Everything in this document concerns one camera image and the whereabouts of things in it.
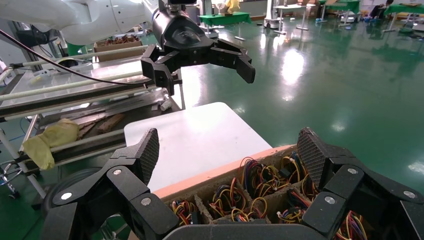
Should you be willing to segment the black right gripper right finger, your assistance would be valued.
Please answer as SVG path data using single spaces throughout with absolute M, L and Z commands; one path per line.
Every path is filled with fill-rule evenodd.
M 303 215 L 304 225 L 326 239 L 336 235 L 349 212 L 361 215 L 381 240 L 424 237 L 424 197 L 366 167 L 347 148 L 300 130 L 297 152 L 318 195 Z

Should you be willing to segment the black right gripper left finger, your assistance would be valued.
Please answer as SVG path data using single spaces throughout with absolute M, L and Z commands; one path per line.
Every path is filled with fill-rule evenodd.
M 140 240 L 161 240 L 179 224 L 148 183 L 159 158 L 158 131 L 148 129 L 132 146 L 117 149 L 96 173 L 53 198 L 43 240 L 89 240 L 112 215 L 120 214 Z

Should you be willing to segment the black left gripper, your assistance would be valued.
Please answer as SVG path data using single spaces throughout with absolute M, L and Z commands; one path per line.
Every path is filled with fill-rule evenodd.
M 247 49 L 224 39 L 215 42 L 206 36 L 181 7 L 191 0 L 159 0 L 152 16 L 153 33 L 160 48 L 151 44 L 141 56 L 143 76 L 157 87 L 175 94 L 172 73 L 180 67 L 212 64 L 236 70 L 248 84 L 255 81 L 256 69 Z

